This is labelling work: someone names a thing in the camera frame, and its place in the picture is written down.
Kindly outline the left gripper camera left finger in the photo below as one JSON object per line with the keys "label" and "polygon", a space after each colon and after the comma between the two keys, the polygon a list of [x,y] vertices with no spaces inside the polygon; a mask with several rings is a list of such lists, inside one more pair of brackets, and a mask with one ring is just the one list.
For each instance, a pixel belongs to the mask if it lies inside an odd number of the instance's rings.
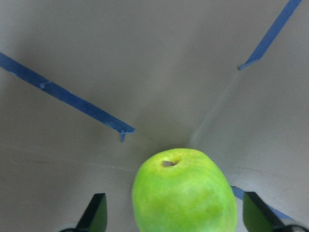
{"label": "left gripper camera left finger", "polygon": [[104,232],[107,228],[107,201],[105,193],[93,195],[77,223],[78,232]]}

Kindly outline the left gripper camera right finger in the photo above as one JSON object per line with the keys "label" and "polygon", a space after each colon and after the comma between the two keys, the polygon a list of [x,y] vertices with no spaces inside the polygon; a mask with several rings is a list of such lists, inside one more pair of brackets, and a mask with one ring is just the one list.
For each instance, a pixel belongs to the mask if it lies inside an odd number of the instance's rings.
{"label": "left gripper camera right finger", "polygon": [[244,193],[242,217],[249,232],[280,232],[285,226],[257,193],[252,191]]}

